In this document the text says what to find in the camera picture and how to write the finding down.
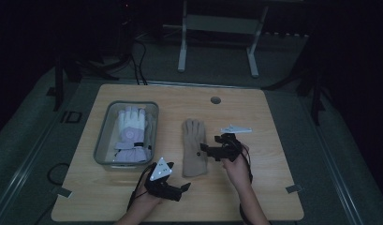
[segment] glove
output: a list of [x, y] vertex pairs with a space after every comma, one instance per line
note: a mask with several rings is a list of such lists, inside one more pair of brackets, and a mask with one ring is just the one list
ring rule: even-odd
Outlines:
[[203, 121], [187, 119], [183, 122], [183, 176], [198, 176], [207, 172], [207, 156], [200, 150], [206, 143]]
[[136, 106], [126, 106], [124, 111], [118, 112], [118, 128], [121, 141], [115, 144], [115, 149], [119, 152], [114, 161], [147, 160], [146, 150], [143, 148], [145, 110]]

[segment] plastic container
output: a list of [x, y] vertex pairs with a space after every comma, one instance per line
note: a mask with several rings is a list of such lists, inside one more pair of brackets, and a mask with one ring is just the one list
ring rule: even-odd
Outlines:
[[[115, 144], [120, 142], [120, 132], [118, 129], [118, 112], [124, 110], [126, 106], [137, 106], [145, 110], [146, 129], [144, 132], [144, 148], [151, 150], [147, 160], [142, 162], [118, 162], [115, 160]], [[144, 169], [154, 158], [155, 138], [158, 122], [158, 105], [154, 102], [135, 102], [135, 101], [114, 101], [112, 102], [104, 117], [103, 125], [97, 139], [94, 152], [95, 161], [102, 165], [107, 171], [118, 171], [125, 169]]]

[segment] black hand-mounted device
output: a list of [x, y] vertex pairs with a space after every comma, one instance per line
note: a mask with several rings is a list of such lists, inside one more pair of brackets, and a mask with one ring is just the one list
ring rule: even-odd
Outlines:
[[[148, 166], [141, 174], [138, 184], [136, 185], [135, 190], [132, 192], [132, 196], [130, 197], [129, 204], [127, 205], [127, 209], [130, 208], [133, 201], [137, 199], [139, 196], [149, 193], [158, 198], [168, 199], [172, 201], [178, 202], [182, 198], [183, 192], [188, 191], [191, 183], [187, 183], [181, 187], [173, 187], [170, 186], [167, 182], [169, 175], [171, 174], [171, 168], [174, 163], [169, 162], [166, 163], [163, 158], [161, 158], [158, 163], [154, 162], [150, 166]], [[148, 175], [145, 177], [144, 186], [147, 189], [146, 192], [141, 193], [139, 196], [135, 196], [136, 192], [141, 183], [141, 179], [143, 179], [144, 175], [150, 170]]]
[[224, 133], [221, 136], [214, 136], [214, 141], [221, 143], [221, 147], [209, 147], [201, 143], [200, 150], [206, 152], [208, 157], [212, 157], [216, 161], [220, 161], [221, 158], [228, 158], [232, 162], [243, 151], [242, 144], [233, 133]]

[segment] beige glove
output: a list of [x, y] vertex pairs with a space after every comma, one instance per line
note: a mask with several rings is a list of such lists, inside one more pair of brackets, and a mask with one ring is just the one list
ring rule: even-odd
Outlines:
[[198, 176], [207, 172], [207, 156], [200, 150], [206, 143], [203, 121], [187, 119], [183, 122], [183, 176]]

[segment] wooden table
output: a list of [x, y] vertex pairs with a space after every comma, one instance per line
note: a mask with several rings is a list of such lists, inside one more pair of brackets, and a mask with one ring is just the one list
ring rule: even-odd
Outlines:
[[[221, 98], [212, 104], [211, 97]], [[81, 135], [66, 175], [63, 188], [70, 198], [59, 196], [52, 210], [56, 221], [114, 221], [126, 210], [140, 172], [107, 172], [93, 154], [107, 107], [115, 100], [154, 101], [159, 106], [155, 158], [174, 162], [168, 183], [179, 187], [191, 182], [179, 202], [165, 200], [146, 221], [234, 221], [241, 220], [239, 199], [221, 162], [209, 157], [208, 173], [182, 177], [182, 122], [187, 118], [203, 120], [207, 144], [219, 146], [214, 136], [230, 124], [252, 128], [237, 134], [250, 147], [253, 188], [269, 220], [299, 220], [303, 210], [294, 185], [265, 95], [255, 89], [138, 86], [104, 84]]]

